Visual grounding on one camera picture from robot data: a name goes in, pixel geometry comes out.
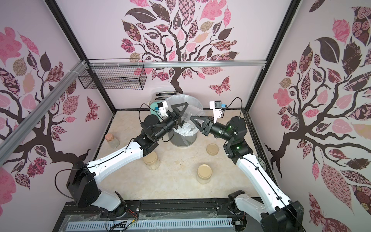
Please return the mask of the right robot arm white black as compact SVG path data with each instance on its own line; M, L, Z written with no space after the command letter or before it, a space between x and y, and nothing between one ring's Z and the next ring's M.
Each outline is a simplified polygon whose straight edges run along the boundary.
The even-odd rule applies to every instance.
M303 206L291 201L260 165L244 138L247 127L243 118L233 117L226 125L207 116L192 116L190 120L203 135L225 140L226 155L248 177L261 198L259 202L246 193L236 192L231 198L235 209L258 221L265 232L305 231Z

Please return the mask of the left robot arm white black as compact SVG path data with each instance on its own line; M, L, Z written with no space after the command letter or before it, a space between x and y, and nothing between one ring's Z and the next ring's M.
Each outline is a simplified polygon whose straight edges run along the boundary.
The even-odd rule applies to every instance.
M108 192L99 188L98 184L123 166L153 152L166 134L182 126L182 116L187 107L187 102L171 105L163 121L155 115L148 115L140 123L141 133L124 148L88 163L75 163L69 170L66 184L75 205L78 208L95 206L115 217L123 216L128 207L126 201L118 192Z

